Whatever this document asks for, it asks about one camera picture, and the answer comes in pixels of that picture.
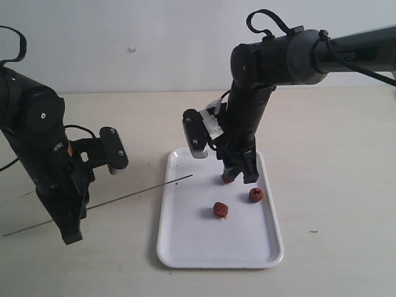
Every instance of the white wall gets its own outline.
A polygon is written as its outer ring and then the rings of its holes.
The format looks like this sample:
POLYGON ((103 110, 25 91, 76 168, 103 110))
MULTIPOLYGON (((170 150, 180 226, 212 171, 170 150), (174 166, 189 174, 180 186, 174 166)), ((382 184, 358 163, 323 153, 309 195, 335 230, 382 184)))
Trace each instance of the white wall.
MULTIPOLYGON (((1 0, 0 24, 28 38, 25 60, 8 66, 61 93, 218 90, 230 86, 231 50, 260 40, 245 24, 260 8, 333 37, 396 23, 395 0, 1 0)), ((16 41, 1 30, 0 56, 16 41)), ((320 86, 376 84, 332 74, 320 86)))

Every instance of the table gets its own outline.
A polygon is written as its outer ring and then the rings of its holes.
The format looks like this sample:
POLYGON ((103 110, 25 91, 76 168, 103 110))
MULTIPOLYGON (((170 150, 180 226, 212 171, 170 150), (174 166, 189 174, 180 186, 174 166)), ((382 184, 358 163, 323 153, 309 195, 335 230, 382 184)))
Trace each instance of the table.
MULTIPOLYGON (((91 205, 162 183, 167 155, 186 146, 183 111, 221 94, 65 95, 65 123, 117 128, 130 158, 121 175, 95 171, 91 205)), ((285 246, 280 265, 164 267, 155 254, 157 188, 89 211, 84 240, 71 246, 54 223, 1 237, 0 296, 394 296, 395 98, 390 87, 273 93, 256 137, 285 246)), ((4 137, 0 151, 1 165, 15 158, 4 137)), ((0 235, 49 219, 19 163, 0 173, 0 190, 0 235)))

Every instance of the white plastic tray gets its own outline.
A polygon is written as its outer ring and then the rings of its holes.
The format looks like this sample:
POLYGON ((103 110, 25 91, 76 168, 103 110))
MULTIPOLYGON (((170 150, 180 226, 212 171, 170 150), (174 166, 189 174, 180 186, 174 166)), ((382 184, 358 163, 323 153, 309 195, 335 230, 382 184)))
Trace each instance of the white plastic tray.
POLYGON ((161 262, 174 268, 212 269, 264 269, 279 264, 283 244, 260 153, 257 169, 260 177, 255 184, 243 184, 240 174, 224 185, 223 162, 213 151, 201 160, 194 159, 188 148, 170 153, 165 181, 193 176, 164 187, 157 241, 161 262), (267 192, 255 204, 248 201, 253 187, 267 192), (218 201, 228 205, 226 219, 213 215, 218 201))

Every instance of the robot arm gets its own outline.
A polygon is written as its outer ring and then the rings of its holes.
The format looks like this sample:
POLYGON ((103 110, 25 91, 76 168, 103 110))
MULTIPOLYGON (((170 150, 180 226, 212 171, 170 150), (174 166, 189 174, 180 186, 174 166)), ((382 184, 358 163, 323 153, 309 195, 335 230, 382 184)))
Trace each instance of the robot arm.
POLYGON ((325 30, 288 28, 266 9, 250 14, 246 23, 265 37, 233 50, 228 102, 218 100, 200 112, 183 114, 192 156, 206 157, 209 144, 223 160, 226 183, 240 173, 246 184, 257 181, 255 133, 277 85, 312 85, 329 72, 356 71, 396 86, 396 81, 373 72, 396 70, 396 26, 330 40, 325 30), (286 35, 275 38, 267 29, 253 28, 251 20, 257 13, 271 17, 286 35))
POLYGON ((65 104, 51 88, 4 67, 21 61, 26 39, 18 31, 20 53, 0 61, 0 129, 36 186, 42 204, 57 224, 62 239, 82 239, 80 220, 86 217, 93 169, 108 165, 110 173, 125 169, 128 158, 118 133, 110 127, 99 138, 69 141, 63 116, 65 104), (84 162, 81 154, 88 160, 84 162))

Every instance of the white tray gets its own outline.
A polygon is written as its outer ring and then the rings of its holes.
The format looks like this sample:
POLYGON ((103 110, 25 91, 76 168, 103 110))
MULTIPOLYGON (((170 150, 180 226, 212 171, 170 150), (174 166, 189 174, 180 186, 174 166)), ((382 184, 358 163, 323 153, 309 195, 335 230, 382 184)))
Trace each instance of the white tray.
POLYGON ((259 180, 243 184, 242 174, 231 184, 221 179, 223 162, 210 151, 194 159, 188 148, 170 153, 165 182, 193 174, 164 187, 158 258, 174 268, 264 269, 279 264, 283 244, 264 161, 257 154, 259 180), (253 187, 266 189, 258 203, 248 201, 253 187), (226 219, 214 217, 216 202, 228 205, 226 219))

